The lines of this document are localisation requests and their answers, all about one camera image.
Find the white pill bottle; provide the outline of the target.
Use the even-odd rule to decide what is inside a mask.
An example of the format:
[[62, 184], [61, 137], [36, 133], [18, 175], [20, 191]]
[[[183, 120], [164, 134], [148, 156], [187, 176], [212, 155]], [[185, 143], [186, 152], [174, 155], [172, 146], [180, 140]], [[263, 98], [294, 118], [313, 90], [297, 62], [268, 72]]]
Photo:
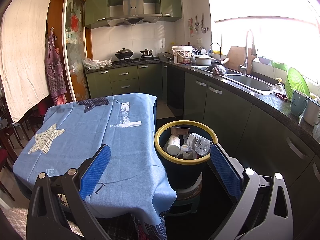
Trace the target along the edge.
[[172, 156], [179, 154], [181, 148], [181, 141], [178, 135], [172, 134], [168, 140], [167, 153]]

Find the white enamel basin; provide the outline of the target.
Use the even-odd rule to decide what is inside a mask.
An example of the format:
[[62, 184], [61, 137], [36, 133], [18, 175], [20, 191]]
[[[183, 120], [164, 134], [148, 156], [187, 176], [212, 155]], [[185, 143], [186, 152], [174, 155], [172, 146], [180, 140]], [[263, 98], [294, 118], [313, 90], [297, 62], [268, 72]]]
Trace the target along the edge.
[[210, 66], [212, 58], [208, 55], [194, 55], [195, 62], [198, 66]]

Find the yellow rimmed trash bin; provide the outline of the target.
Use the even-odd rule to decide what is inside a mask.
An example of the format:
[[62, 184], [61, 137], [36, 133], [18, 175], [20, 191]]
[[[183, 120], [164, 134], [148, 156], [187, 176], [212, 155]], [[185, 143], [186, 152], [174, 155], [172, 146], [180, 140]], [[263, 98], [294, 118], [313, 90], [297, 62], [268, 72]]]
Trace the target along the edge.
[[173, 121], [159, 128], [155, 147], [170, 186], [175, 190], [193, 186], [216, 143], [218, 138], [213, 130], [200, 122]]

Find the black wok with lid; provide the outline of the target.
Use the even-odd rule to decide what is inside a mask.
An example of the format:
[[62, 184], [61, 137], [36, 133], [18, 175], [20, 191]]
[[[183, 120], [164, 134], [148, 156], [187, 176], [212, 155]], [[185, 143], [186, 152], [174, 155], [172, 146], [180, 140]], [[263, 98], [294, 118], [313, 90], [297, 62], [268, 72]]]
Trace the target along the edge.
[[131, 59], [131, 56], [133, 55], [133, 51], [131, 49], [123, 48], [122, 50], [119, 50], [116, 52], [115, 56], [119, 60], [127, 60]]

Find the wooden cutting board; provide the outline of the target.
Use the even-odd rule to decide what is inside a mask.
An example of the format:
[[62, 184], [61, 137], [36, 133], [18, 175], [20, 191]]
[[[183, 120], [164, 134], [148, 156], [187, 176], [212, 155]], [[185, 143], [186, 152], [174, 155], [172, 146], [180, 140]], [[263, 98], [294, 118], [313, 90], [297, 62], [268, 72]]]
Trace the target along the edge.
[[[239, 70], [238, 67], [242, 65], [245, 61], [245, 48], [239, 46], [231, 46], [227, 58], [229, 61], [225, 66], [229, 69]], [[251, 48], [248, 49], [248, 64], [247, 64], [247, 74], [251, 74], [253, 70], [252, 62], [256, 56], [251, 54]]]

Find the clear plastic water bottle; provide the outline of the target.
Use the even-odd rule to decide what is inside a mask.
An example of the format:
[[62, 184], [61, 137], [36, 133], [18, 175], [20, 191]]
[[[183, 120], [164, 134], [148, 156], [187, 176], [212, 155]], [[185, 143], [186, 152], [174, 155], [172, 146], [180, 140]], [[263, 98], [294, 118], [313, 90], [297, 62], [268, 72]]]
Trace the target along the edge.
[[210, 152], [213, 142], [196, 133], [189, 133], [183, 136], [185, 144], [190, 150], [204, 157]]

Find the white paper towel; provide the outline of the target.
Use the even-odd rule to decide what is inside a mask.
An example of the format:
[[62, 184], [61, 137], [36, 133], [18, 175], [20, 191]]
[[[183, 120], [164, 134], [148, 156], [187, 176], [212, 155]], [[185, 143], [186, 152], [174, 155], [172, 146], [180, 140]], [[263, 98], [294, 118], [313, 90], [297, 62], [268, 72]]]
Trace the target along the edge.
[[176, 155], [178, 159], [193, 160], [199, 158], [199, 155], [191, 150], [187, 145], [181, 145], [179, 153]]

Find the dark green stool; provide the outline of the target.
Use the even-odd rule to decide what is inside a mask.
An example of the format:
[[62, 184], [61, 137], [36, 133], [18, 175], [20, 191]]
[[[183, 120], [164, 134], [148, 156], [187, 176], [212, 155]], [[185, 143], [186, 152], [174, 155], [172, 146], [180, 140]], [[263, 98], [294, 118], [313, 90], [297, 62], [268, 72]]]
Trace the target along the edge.
[[176, 190], [177, 199], [171, 206], [167, 216], [184, 216], [195, 213], [200, 203], [202, 190], [202, 173], [195, 184], [187, 189]]

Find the steel kitchen faucet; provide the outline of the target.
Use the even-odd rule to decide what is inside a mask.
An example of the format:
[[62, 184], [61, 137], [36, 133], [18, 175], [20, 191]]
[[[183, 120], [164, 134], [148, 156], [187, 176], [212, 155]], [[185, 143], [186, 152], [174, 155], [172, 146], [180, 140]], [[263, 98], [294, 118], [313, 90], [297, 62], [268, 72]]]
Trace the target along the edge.
[[[251, 50], [249, 50], [249, 37], [252, 38], [251, 42]], [[257, 57], [257, 51], [255, 48], [254, 35], [253, 31], [249, 29], [246, 34], [246, 44], [245, 44], [245, 54], [244, 54], [244, 62], [243, 64], [238, 66], [238, 69], [241, 71], [242, 75], [248, 74], [249, 67], [252, 66], [252, 61]]]

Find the stainless steel sink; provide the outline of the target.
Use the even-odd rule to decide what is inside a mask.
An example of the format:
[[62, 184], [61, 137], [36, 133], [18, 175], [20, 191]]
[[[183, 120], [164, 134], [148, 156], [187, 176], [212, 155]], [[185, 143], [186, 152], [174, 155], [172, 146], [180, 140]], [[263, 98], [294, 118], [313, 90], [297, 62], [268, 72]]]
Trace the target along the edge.
[[231, 82], [232, 84], [239, 85], [241, 88], [249, 90], [251, 94], [270, 95], [273, 93], [272, 90], [270, 90], [270, 87], [272, 86], [270, 83], [250, 75], [217, 75], [208, 71], [207, 66], [191, 66], [191, 68], [194, 70], [199, 70], [202, 73], [210, 74], [211, 76], [219, 77], [220, 79]]

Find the small steel pot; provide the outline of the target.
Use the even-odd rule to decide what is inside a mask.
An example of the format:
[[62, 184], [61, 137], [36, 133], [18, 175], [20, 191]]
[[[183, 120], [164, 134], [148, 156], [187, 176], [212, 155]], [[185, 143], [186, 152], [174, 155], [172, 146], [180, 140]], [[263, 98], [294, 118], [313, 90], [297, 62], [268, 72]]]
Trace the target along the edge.
[[141, 53], [141, 58], [150, 58], [150, 57], [153, 57], [153, 50], [152, 49], [148, 49], [148, 48], [145, 48], [144, 50], [141, 50], [140, 53]]

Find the green plastic colander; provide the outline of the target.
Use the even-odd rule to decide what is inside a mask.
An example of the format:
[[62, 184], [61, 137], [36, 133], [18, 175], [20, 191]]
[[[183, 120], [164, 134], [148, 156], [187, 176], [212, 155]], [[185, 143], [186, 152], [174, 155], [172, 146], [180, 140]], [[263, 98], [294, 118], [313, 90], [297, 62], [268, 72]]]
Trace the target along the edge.
[[300, 72], [295, 68], [289, 68], [287, 70], [285, 81], [285, 92], [290, 101], [292, 99], [294, 89], [304, 93], [306, 96], [310, 96], [310, 90], [302, 74], [300, 74]]

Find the steel range hood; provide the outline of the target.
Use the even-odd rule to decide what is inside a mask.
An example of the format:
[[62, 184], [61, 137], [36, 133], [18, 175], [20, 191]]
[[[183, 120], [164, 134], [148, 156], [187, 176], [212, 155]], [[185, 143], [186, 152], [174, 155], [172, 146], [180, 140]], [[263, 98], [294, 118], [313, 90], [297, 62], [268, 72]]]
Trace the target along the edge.
[[159, 0], [110, 0], [106, 18], [109, 26], [156, 23], [162, 17]]

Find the teal ceramic mug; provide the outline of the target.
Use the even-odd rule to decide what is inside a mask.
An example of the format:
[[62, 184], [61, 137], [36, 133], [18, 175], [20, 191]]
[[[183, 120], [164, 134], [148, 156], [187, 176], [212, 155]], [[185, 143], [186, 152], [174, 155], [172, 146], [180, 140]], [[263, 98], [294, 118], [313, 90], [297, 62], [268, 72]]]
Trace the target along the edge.
[[299, 117], [306, 108], [308, 103], [308, 96], [299, 90], [294, 89], [290, 103], [291, 113]]

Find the clear plastic bag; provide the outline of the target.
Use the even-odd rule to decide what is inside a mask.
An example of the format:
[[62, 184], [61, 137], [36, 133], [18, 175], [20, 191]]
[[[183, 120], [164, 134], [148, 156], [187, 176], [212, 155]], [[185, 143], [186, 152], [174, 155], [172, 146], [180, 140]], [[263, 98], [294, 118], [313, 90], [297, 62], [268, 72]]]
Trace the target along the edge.
[[109, 67], [112, 65], [112, 58], [108, 58], [106, 60], [93, 60], [90, 58], [82, 59], [82, 64], [87, 70], [100, 69], [104, 67]]

